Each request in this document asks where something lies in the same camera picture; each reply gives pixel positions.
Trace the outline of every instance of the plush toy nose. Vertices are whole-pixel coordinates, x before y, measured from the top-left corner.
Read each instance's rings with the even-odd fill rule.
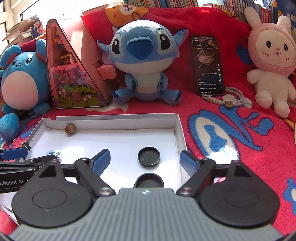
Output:
[[[152,52],[152,40],[148,37],[136,38],[127,42],[128,52],[138,60],[146,59]]]

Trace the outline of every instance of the heart icon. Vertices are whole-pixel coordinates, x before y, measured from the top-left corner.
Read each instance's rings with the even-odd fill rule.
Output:
[[[294,202],[296,202],[296,189],[292,189],[292,199],[294,200]]]
[[[76,93],[76,92],[72,92],[72,97],[75,101],[79,101],[80,100],[80,97],[81,97],[81,94],[79,93]]]

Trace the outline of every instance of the pink and white bunny plush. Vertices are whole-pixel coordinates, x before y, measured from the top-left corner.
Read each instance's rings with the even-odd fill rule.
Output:
[[[296,90],[287,78],[296,68],[296,44],[290,35],[291,22],[280,16],[278,23],[261,23],[255,9],[247,7],[244,14],[252,27],[249,35],[249,55],[257,67],[247,74],[250,84],[255,84],[256,102],[265,109],[274,105],[274,112],[287,118],[287,104],[296,99]]]

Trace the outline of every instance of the marill plush toy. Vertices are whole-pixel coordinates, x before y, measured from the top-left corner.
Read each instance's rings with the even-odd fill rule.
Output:
[[[168,90],[168,78],[162,71],[179,57],[179,47],[187,36],[187,29],[172,36],[158,23],[137,20],[120,28],[111,45],[98,40],[97,45],[109,54],[111,63],[127,73],[127,87],[111,92],[114,101],[123,104],[135,96],[143,101],[160,98],[169,105],[178,104],[182,91]]]
[[[0,119],[0,134],[6,141],[16,138],[20,132],[18,110],[32,110],[36,115],[50,111],[46,101],[50,97],[47,78],[46,42],[36,42],[36,52],[24,52],[18,45],[8,47],[0,58],[1,91],[6,104]]]
[[[296,98],[296,90],[287,78],[296,68],[296,45],[290,35],[291,22],[280,16],[278,23],[261,23],[255,9],[245,8],[245,16],[252,27],[249,54],[258,69],[247,74],[255,84],[256,102],[265,109],[274,105],[274,112],[282,118],[290,113],[288,98]]]

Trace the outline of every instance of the brown round nut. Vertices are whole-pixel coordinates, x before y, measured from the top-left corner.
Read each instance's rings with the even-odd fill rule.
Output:
[[[73,125],[67,125],[65,128],[65,132],[67,134],[73,134],[75,132],[76,128]]]

